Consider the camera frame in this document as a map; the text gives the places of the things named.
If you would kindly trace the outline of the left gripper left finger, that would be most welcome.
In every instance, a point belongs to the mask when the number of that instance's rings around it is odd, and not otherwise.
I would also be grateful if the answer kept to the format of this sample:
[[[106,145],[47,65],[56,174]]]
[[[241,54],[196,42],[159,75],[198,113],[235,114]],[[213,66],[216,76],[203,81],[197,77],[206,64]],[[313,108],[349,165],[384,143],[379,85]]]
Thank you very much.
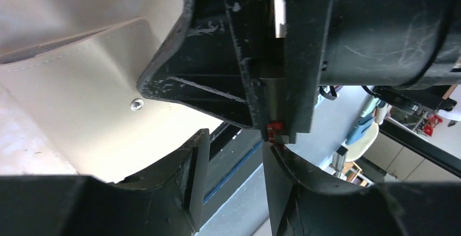
[[[210,135],[119,183],[92,176],[1,177],[1,235],[193,235],[202,226]]]

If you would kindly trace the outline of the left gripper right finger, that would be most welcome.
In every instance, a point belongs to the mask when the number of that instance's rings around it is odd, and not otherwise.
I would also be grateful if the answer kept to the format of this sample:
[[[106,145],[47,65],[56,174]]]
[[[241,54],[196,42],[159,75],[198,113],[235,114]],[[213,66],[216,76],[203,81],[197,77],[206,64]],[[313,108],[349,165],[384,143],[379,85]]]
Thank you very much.
[[[460,235],[460,183],[361,187],[282,145],[263,144],[273,235]]]

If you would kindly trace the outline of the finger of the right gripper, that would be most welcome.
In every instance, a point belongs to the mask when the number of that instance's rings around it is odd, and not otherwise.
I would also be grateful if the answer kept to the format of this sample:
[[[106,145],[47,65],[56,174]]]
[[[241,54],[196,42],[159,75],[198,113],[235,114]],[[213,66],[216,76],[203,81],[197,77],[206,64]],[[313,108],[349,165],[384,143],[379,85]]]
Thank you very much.
[[[223,0],[183,0],[182,12],[137,82],[143,98],[179,103],[253,128]]]

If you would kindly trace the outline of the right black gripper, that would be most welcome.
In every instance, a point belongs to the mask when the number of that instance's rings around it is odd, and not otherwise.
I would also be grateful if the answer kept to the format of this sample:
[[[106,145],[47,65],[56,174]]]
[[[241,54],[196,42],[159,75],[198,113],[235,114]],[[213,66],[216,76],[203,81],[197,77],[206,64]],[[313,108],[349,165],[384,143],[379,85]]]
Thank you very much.
[[[255,128],[293,143],[321,86],[460,83],[460,0],[223,0]]]

